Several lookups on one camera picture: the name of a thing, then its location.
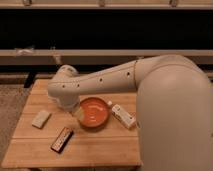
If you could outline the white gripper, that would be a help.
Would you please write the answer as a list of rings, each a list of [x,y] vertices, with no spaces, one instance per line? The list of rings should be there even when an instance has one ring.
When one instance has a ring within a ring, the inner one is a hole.
[[[80,117],[82,115],[79,99],[66,99],[61,102],[61,107],[74,117]]]

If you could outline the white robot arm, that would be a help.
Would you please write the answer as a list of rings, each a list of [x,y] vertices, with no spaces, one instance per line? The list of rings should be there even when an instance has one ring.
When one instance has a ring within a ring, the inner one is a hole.
[[[67,111],[81,95],[135,92],[140,171],[213,171],[213,84],[184,56],[144,58],[83,76],[64,65],[47,91]]]

